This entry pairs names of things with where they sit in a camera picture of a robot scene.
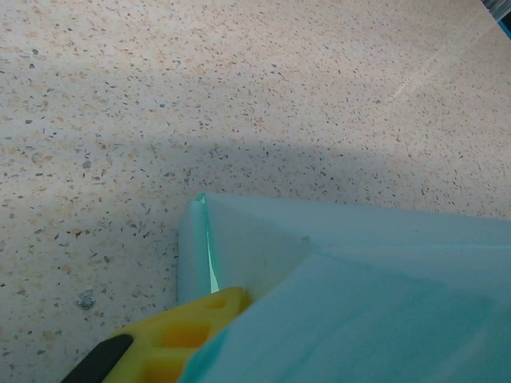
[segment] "yellow plastic object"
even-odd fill
[[[250,305],[248,294],[233,287],[127,326],[112,335],[134,341],[104,383],[170,383],[186,361]]]

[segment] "floor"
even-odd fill
[[[7,0],[0,381],[176,303],[204,191],[511,219],[511,41],[480,0]]]

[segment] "light blue foam block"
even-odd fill
[[[509,381],[510,250],[317,249],[202,347],[180,382]]]
[[[183,304],[242,286],[258,300],[318,249],[506,247],[511,221],[398,209],[206,193],[180,228]]]

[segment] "black rubber grip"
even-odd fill
[[[102,383],[132,343],[133,337],[128,334],[117,335],[101,342],[62,383]]]

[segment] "terrazzo floor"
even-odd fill
[[[511,41],[479,0],[3,0],[1,18],[2,382],[59,381],[175,305],[204,191],[511,218]]]

